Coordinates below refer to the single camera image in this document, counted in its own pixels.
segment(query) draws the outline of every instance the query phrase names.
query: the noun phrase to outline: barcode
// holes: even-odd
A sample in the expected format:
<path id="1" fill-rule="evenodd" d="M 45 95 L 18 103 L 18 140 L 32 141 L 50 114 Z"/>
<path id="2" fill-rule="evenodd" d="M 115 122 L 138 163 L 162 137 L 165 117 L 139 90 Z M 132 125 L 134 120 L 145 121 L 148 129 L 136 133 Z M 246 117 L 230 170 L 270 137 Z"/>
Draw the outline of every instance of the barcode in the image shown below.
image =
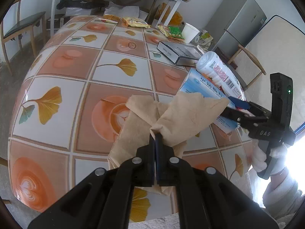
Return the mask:
<path id="1" fill-rule="evenodd" d="M 232 89 L 234 87 L 234 83 L 232 83 L 232 81 L 230 79 L 228 79 L 226 81 L 226 85 L 229 86 L 230 89 Z"/>

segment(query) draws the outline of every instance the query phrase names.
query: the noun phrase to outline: mini fridge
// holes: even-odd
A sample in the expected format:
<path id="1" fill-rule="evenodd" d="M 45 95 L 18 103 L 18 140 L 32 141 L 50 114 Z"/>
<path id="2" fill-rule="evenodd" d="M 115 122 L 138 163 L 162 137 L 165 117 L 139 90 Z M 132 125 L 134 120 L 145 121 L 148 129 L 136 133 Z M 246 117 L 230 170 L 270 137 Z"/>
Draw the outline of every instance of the mini fridge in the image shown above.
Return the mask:
<path id="1" fill-rule="evenodd" d="M 255 0 L 223 0 L 205 30 L 213 37 L 210 51 L 217 47 L 231 57 L 237 45 L 246 46 L 267 19 Z"/>

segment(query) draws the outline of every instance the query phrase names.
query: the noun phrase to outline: hand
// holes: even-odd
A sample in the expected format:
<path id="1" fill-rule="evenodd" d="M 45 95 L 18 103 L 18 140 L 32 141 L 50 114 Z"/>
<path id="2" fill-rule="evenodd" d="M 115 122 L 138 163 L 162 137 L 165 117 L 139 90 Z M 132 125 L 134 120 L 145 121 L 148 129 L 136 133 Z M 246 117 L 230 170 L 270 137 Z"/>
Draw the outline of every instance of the hand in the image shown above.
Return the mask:
<path id="1" fill-rule="evenodd" d="M 279 173 L 282 169 L 286 167 L 287 155 L 287 147 L 282 144 L 276 148 L 271 149 L 270 156 L 273 158 L 278 158 L 273 170 L 271 171 L 271 175 L 275 175 Z M 267 168 L 267 164 L 265 162 L 267 156 L 266 154 L 258 147 L 258 140 L 256 140 L 254 148 L 253 148 L 253 156 L 252 156 L 252 166 L 256 172 L 261 172 Z"/>

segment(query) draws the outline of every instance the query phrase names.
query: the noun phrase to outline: bolt head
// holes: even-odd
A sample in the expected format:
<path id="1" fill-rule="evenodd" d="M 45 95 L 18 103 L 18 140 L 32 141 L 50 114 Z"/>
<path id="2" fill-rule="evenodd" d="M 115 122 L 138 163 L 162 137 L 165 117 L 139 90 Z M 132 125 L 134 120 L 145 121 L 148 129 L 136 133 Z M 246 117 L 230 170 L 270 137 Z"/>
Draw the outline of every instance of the bolt head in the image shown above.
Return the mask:
<path id="1" fill-rule="evenodd" d="M 206 168 L 206 172 L 210 175 L 214 175 L 216 173 L 216 169 L 213 167 Z"/>
<path id="2" fill-rule="evenodd" d="M 141 159 L 140 157 L 134 157 L 134 158 L 132 159 L 132 162 L 133 162 L 134 164 L 140 164 L 140 163 L 142 162 L 142 159 Z"/>
<path id="3" fill-rule="evenodd" d="M 103 168 L 97 168 L 94 173 L 97 175 L 97 176 L 102 176 L 105 174 L 105 169 Z"/>
<path id="4" fill-rule="evenodd" d="M 170 158 L 170 162 L 171 162 L 172 164 L 177 164 L 177 163 L 179 163 L 179 158 L 177 158 L 177 157 L 171 157 L 171 158 Z"/>

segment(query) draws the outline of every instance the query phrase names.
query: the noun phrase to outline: plastic bottle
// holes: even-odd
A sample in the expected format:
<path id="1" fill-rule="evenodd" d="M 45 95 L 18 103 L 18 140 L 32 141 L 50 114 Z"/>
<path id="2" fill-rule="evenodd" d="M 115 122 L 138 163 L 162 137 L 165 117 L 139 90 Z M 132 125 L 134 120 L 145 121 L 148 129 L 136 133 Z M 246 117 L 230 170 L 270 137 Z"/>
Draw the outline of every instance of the plastic bottle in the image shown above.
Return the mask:
<path id="1" fill-rule="evenodd" d="M 216 53 L 210 51 L 204 54 L 198 60 L 196 69 L 223 91 L 226 96 L 233 96 L 243 101 L 246 100 L 239 81 Z"/>

